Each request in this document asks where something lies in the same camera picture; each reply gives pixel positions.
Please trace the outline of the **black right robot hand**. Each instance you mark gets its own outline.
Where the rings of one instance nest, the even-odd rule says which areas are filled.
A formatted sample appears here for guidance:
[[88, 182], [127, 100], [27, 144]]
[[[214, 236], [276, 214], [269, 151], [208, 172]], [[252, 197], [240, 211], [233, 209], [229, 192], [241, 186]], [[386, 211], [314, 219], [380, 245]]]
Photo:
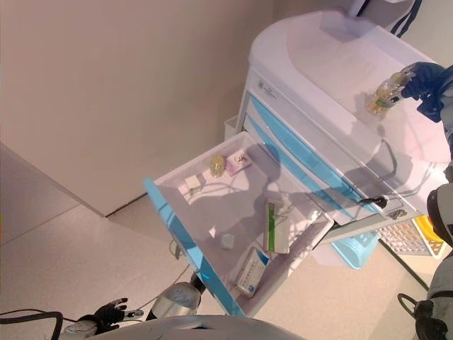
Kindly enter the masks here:
[[441, 121], [441, 110], [444, 103], [441, 96], [452, 85], [452, 66], [444, 68], [435, 63], [417, 62], [409, 67], [413, 74], [411, 80], [404, 86], [403, 98], [421, 100], [417, 111], [434, 123]]

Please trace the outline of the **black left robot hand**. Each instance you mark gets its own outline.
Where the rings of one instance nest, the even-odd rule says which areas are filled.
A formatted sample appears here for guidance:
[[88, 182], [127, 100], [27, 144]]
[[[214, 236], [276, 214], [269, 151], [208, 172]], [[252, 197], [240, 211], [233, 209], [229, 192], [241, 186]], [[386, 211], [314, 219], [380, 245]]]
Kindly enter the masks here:
[[94, 313], [99, 332], [109, 332], [117, 329], [120, 322], [128, 322], [144, 316], [143, 310], [129, 310], [127, 301], [126, 297], [113, 300]]

